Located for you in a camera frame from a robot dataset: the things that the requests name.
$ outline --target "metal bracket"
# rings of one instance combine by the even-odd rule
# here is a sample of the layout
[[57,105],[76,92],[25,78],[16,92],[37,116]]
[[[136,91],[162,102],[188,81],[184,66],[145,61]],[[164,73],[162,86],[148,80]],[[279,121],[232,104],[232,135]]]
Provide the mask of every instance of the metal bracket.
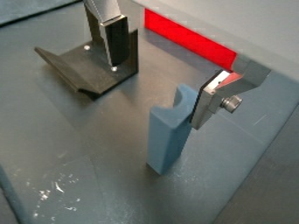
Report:
[[234,73],[218,71],[200,88],[190,113],[190,126],[197,130],[220,108],[233,113],[241,99],[237,94],[256,88],[271,69],[238,55],[232,64]]
[[94,100],[137,73],[137,30],[128,33],[121,15],[100,23],[88,7],[85,11],[92,41],[60,56],[40,47],[34,51],[72,89]]

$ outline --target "light gray surface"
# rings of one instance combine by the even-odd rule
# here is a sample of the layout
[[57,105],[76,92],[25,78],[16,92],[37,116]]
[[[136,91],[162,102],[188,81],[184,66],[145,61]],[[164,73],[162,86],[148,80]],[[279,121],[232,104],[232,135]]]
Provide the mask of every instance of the light gray surface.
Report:
[[0,0],[0,25],[77,0]]
[[299,220],[299,107],[214,224],[296,224]]
[[[138,7],[118,3],[140,25]],[[0,39],[0,165],[22,223],[210,223],[293,111],[297,83],[272,72],[233,115],[220,111],[190,132],[158,177],[145,166],[149,108],[218,68],[141,29],[138,75],[92,102],[33,51],[89,40],[81,3],[1,28]]]
[[133,1],[299,81],[299,1]]

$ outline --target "white scratch mark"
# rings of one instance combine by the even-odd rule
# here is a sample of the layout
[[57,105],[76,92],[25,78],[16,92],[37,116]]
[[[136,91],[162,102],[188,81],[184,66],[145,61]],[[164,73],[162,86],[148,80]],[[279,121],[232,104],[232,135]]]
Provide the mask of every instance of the white scratch mark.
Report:
[[60,191],[61,193],[64,193],[64,191],[60,189],[57,182],[54,182],[54,186],[56,186],[56,190]]
[[50,191],[40,191],[41,200],[46,200],[49,198]]
[[267,115],[262,115],[262,116],[257,119],[257,121],[253,123],[253,126],[256,126],[257,123],[258,123],[265,117],[267,117]]

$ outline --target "black metal bracket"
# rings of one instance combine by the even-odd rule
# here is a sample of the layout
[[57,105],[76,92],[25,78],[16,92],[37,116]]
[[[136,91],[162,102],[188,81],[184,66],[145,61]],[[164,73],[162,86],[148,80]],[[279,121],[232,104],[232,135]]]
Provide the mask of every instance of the black metal bracket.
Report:
[[94,100],[137,73],[137,30],[128,35],[128,58],[116,67],[116,71],[112,71],[98,21],[86,8],[85,11],[92,40],[60,56],[40,47],[34,47],[34,51],[56,69],[72,89]]

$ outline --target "silver metal bar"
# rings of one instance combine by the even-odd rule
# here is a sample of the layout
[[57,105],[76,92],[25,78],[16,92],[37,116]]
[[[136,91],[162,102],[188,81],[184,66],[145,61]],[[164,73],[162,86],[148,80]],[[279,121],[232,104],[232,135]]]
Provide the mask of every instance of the silver metal bar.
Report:
[[117,0],[82,0],[100,23],[120,16]]

